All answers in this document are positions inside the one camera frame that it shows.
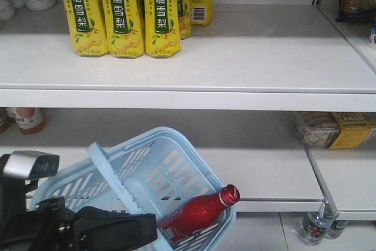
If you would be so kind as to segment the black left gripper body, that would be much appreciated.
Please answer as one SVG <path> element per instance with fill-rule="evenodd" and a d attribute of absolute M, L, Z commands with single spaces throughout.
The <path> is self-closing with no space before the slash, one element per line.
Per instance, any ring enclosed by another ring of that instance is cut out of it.
<path fill-rule="evenodd" d="M 65 198 L 50 198 L 35 210 L 16 213 L 1 229 L 1 250 L 76 250 L 74 213 Z"/>

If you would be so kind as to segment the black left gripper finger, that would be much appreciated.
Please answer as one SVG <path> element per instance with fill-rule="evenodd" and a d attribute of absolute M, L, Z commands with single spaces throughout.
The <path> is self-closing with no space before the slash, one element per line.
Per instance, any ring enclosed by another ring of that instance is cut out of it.
<path fill-rule="evenodd" d="M 86 206 L 73 218 L 76 250 L 136 250 L 157 239 L 156 215 Z"/>

